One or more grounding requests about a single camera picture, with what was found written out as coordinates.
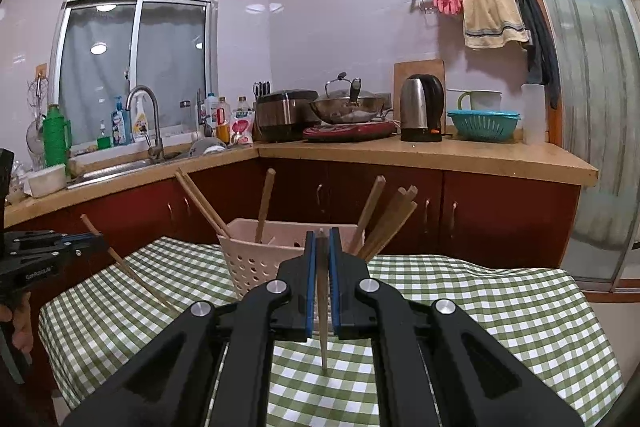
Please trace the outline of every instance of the plastic bag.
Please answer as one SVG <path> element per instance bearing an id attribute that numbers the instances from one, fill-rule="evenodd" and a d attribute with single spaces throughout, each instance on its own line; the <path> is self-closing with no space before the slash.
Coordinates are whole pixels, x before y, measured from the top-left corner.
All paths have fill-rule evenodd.
<path id="1" fill-rule="evenodd" d="M 251 131 L 254 128 L 255 114 L 251 110 L 236 110 L 231 115 L 230 132 L 232 146 L 252 144 L 254 138 Z"/>

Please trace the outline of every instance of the cutting board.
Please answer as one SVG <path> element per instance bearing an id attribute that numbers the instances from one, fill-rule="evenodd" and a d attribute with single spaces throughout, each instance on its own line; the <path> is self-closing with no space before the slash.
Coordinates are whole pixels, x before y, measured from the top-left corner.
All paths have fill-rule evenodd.
<path id="1" fill-rule="evenodd" d="M 398 62 L 394 64 L 394 120 L 400 120 L 400 91 L 402 83 L 415 74 L 433 75 L 442 83 L 445 94 L 444 111 L 442 112 L 442 129 L 446 129 L 447 123 L 447 86 L 444 80 L 444 61 L 431 59 L 428 61 Z"/>

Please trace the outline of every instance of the glass door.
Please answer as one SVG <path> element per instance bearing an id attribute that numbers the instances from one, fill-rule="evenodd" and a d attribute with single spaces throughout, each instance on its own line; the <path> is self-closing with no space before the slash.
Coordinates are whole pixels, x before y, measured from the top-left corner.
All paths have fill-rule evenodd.
<path id="1" fill-rule="evenodd" d="M 580 195 L 562 268 L 585 289 L 609 289 L 634 240 L 640 201 L 636 34 L 623 0 L 545 4 L 558 48 L 563 147 L 600 170 Z"/>

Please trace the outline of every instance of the kitchen counter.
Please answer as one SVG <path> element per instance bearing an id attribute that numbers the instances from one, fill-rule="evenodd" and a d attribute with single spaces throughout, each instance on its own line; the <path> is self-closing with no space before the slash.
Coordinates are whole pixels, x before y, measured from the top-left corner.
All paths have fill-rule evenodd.
<path id="1" fill-rule="evenodd" d="M 453 138 L 444 138 L 439 143 L 411 144 L 394 136 L 356 144 L 260 144 L 258 149 L 265 158 L 397 165 L 587 187 L 598 180 L 595 167 L 553 144 L 489 144 Z"/>
<path id="2" fill-rule="evenodd" d="M 410 144 L 401 142 L 397 136 L 357 144 L 255 144 L 220 154 L 150 166 L 45 198 L 28 198 L 5 209 L 4 226 L 11 227 L 59 209 L 172 178 L 178 167 L 186 172 L 197 172 L 258 157 L 429 168 L 580 186 L 593 186 L 598 179 L 596 168 L 553 144 L 485 144 L 450 138 L 439 144 Z"/>

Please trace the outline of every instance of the faucet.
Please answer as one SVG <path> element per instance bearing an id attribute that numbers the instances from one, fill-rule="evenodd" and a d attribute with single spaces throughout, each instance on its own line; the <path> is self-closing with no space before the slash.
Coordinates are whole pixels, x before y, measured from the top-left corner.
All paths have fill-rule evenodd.
<path id="1" fill-rule="evenodd" d="M 151 103 L 154 106 L 154 122 L 156 123 L 156 146 L 151 147 L 151 142 L 147 135 L 146 142 L 149 144 L 148 154 L 149 158 L 152 160 L 159 160 L 162 162 L 164 160 L 164 147 L 162 146 L 162 136 L 160 134 L 160 118 L 158 116 L 158 99 L 154 95 L 151 88 L 143 86 L 143 84 L 138 84 L 135 88 L 133 88 L 129 92 L 129 96 L 127 97 L 127 102 L 125 102 L 124 108 L 130 112 L 131 111 L 131 101 L 133 100 L 133 96 L 138 92 L 145 92 L 149 97 L 151 97 Z"/>

